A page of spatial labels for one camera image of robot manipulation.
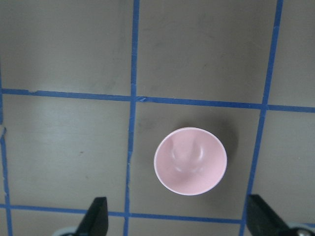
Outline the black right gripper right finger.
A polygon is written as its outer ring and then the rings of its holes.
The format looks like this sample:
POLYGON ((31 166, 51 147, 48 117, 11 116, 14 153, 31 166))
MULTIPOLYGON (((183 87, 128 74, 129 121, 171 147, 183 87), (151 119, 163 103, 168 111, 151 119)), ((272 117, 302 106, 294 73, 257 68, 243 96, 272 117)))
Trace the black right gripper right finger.
POLYGON ((248 196, 247 228, 253 236, 313 236, 306 226, 290 226, 258 195, 248 196))

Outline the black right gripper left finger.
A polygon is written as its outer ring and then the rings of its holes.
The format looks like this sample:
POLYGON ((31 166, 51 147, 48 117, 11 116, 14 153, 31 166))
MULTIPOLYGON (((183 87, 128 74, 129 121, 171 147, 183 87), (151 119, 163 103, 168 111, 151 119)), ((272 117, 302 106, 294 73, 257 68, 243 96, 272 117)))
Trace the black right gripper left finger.
POLYGON ((79 224, 76 236, 106 236, 108 232, 108 206, 106 197, 94 198, 83 220, 79 224))

